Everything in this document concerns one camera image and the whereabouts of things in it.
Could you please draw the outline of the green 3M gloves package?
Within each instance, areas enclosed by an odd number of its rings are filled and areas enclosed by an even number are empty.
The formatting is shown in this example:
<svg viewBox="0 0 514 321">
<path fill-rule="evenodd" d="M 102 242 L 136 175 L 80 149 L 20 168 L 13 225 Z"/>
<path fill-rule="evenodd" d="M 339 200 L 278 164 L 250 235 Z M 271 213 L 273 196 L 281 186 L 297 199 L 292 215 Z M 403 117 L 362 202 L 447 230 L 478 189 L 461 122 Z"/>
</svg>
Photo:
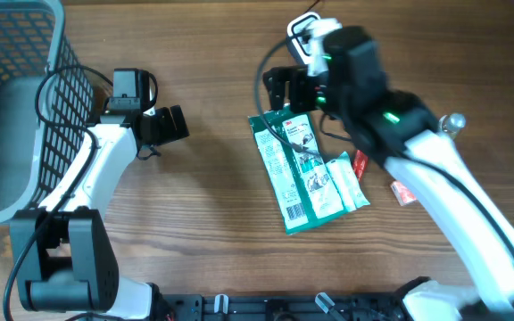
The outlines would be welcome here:
<svg viewBox="0 0 514 321">
<path fill-rule="evenodd" d="M 287 109 L 248 119 L 253 138 L 278 201 L 285 230 L 293 235 L 322 226 L 348 211 L 344 208 L 319 145 L 311 117 Z"/>
</svg>

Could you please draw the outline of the red white tube package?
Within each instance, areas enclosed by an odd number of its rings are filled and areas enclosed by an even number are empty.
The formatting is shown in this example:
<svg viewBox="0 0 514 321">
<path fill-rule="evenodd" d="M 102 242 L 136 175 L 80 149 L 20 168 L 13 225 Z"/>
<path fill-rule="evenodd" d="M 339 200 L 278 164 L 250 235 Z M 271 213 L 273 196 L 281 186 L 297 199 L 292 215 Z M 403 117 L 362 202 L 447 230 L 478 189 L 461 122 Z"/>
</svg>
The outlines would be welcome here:
<svg viewBox="0 0 514 321">
<path fill-rule="evenodd" d="M 359 181 L 361 181 L 368 163 L 369 157 L 362 151 L 357 150 L 352 163 L 352 169 Z"/>
</svg>

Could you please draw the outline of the teal toothbrush package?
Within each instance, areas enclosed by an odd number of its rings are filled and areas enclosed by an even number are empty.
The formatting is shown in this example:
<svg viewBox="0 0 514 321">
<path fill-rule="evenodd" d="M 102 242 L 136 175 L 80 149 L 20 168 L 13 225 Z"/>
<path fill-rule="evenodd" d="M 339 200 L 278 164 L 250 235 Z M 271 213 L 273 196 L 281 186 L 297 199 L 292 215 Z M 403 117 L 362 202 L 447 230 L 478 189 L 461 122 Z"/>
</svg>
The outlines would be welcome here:
<svg viewBox="0 0 514 321">
<path fill-rule="evenodd" d="M 327 164 L 327 171 L 336 185 L 344 208 L 348 211 L 355 211 L 370 202 L 361 190 L 360 183 L 356 177 L 347 152 L 341 153 L 338 157 L 330 160 Z"/>
</svg>

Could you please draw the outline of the pink Kleenex tissue pack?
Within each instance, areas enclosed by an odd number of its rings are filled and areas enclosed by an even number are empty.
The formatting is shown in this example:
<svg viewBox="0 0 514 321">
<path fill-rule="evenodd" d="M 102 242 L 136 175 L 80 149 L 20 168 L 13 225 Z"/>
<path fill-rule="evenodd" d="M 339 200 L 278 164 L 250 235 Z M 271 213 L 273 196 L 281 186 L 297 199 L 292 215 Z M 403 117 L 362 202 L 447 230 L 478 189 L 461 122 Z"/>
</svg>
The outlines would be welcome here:
<svg viewBox="0 0 514 321">
<path fill-rule="evenodd" d="M 417 197 L 399 181 L 393 181 L 391 189 L 396 200 L 401 206 L 409 205 L 418 200 Z"/>
</svg>

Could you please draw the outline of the yellow oil bottle silver cap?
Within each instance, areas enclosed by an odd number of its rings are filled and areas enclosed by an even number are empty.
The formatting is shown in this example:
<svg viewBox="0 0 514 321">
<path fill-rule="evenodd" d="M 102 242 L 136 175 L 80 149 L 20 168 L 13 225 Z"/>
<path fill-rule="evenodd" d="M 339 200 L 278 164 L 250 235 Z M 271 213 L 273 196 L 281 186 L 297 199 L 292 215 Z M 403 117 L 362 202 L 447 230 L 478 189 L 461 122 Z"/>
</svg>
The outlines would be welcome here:
<svg viewBox="0 0 514 321">
<path fill-rule="evenodd" d="M 466 118 L 461 113 L 443 115 L 438 123 L 439 130 L 451 139 L 454 139 L 464 127 L 466 127 Z"/>
</svg>

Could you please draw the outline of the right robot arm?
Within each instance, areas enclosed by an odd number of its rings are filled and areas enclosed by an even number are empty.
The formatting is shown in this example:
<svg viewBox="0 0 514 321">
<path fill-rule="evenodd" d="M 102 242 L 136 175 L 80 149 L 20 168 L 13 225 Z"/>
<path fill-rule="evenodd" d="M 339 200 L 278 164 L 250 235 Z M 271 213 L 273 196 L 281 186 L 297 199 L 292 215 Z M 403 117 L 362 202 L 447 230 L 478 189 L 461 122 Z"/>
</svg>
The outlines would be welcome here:
<svg viewBox="0 0 514 321">
<path fill-rule="evenodd" d="M 401 297 L 413 320 L 514 320 L 514 228 L 471 175 L 435 115 L 414 94 L 393 90 L 376 41 L 359 26 L 313 22 L 302 66 L 261 63 L 254 84 L 270 105 L 319 109 L 342 122 L 348 140 L 415 194 L 471 279 L 469 288 L 420 278 Z"/>
</svg>

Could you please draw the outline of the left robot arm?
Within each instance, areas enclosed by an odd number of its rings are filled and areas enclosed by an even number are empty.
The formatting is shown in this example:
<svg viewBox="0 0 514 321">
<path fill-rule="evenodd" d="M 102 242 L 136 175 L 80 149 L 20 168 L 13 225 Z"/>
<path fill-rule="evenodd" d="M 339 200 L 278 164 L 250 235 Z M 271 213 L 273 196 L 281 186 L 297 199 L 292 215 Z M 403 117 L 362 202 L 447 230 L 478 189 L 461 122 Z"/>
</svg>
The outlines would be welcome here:
<svg viewBox="0 0 514 321">
<path fill-rule="evenodd" d="M 12 319 L 16 290 L 27 311 L 72 313 L 76 320 L 173 320 L 175 309 L 156 284 L 121 275 L 104 226 L 104 212 L 127 166 L 148 148 L 188 137 L 178 105 L 156 108 L 156 77 L 122 68 L 106 82 L 112 96 L 87 121 L 43 113 L 47 82 L 72 67 L 50 72 L 35 93 L 35 113 L 54 135 L 84 141 L 64 176 L 37 206 L 18 210 L 10 222 L 13 267 L 4 289 L 4 319 Z"/>
</svg>

